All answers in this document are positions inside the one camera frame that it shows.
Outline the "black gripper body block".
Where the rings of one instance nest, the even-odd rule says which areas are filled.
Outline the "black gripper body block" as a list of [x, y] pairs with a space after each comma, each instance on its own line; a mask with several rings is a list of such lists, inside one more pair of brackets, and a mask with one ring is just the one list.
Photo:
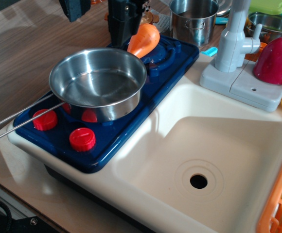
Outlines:
[[69, 22], [76, 21], [91, 8], [90, 0], [59, 0], [59, 3]]

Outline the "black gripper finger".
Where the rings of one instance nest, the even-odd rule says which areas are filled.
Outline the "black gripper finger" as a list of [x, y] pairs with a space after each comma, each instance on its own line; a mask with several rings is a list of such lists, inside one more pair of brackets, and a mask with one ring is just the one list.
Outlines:
[[107, 20], [113, 47], [121, 47], [138, 32], [145, 4], [145, 0], [108, 1]]

